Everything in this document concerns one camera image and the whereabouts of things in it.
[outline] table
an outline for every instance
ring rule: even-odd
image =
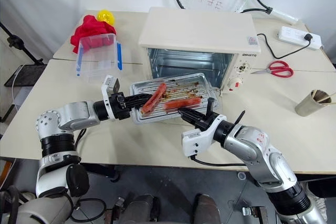
[[[82,24],[83,18],[86,15],[96,16],[97,10],[87,10],[81,17],[76,27]],[[122,58],[124,63],[146,63],[144,55],[139,53],[138,40],[142,31],[142,27],[146,21],[147,13],[139,12],[114,12],[116,18],[115,28],[117,31],[117,40],[122,44]],[[277,32],[281,26],[290,26],[277,19],[271,18],[254,18],[254,23],[257,33],[264,33],[277,56],[285,55],[289,52],[295,51],[300,46],[292,45],[282,42],[277,39]],[[291,26],[295,29],[308,31],[306,25],[298,22],[296,25]],[[70,37],[64,44],[55,52],[53,58],[76,60],[77,55],[72,52],[73,45],[70,44]],[[259,38],[261,46],[261,55],[256,59],[254,69],[264,69],[274,60],[269,49],[266,47],[264,38]],[[305,49],[295,53],[291,57],[287,57],[286,61],[289,63],[293,70],[307,70],[307,71],[324,71],[335,72],[335,68],[331,64],[329,58],[325,55],[323,50]]]
[[[41,113],[69,102],[102,99],[100,85],[87,84],[76,77],[74,67],[74,61],[50,60],[0,141],[0,156],[40,159],[35,122]],[[112,74],[120,80],[120,91],[129,95],[130,84],[144,79],[145,69],[144,65],[124,64],[123,71]],[[293,110],[310,90],[319,87],[332,92],[334,83],[336,72],[297,71],[288,79],[254,74],[239,92],[219,98],[219,109],[231,122],[246,110],[241,123],[267,132],[295,172],[336,174],[336,106],[306,118],[296,115]],[[86,163],[213,168],[184,157],[181,133],[191,129],[193,127],[181,119],[144,125],[135,125],[131,119],[104,121],[88,129],[78,150]],[[214,163],[240,163],[218,143],[198,158]]]

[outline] oven tray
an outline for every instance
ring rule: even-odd
[[[211,90],[212,87],[207,82],[203,73],[135,82],[130,86],[130,95],[141,93],[153,94],[163,82],[167,85],[166,93],[152,113],[142,114],[140,108],[132,109],[133,121],[136,124],[151,123],[179,117],[180,114],[177,109],[169,112],[166,112],[163,109],[163,104],[172,100],[201,97],[202,101],[200,104],[189,106],[189,108],[196,109],[199,112],[206,111],[207,100],[209,97],[215,99],[214,108],[218,106],[216,94]]]

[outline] red cloth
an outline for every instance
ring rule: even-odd
[[[104,21],[97,21],[92,15],[86,15],[83,19],[83,24],[76,28],[75,34],[72,35],[70,43],[75,46],[73,52],[78,52],[79,40],[82,37],[88,37],[98,34],[117,34],[115,28],[110,26]],[[103,45],[110,45],[113,41],[109,41],[108,38],[95,39],[95,40],[82,40],[84,51],[94,48],[101,47]]]

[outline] toaster oven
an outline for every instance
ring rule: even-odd
[[[150,78],[203,73],[230,93],[260,54],[250,14],[152,7],[139,38]]]

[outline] yellow ball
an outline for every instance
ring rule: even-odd
[[[114,16],[109,10],[101,10],[97,15],[98,21],[105,21],[107,24],[113,26]]]

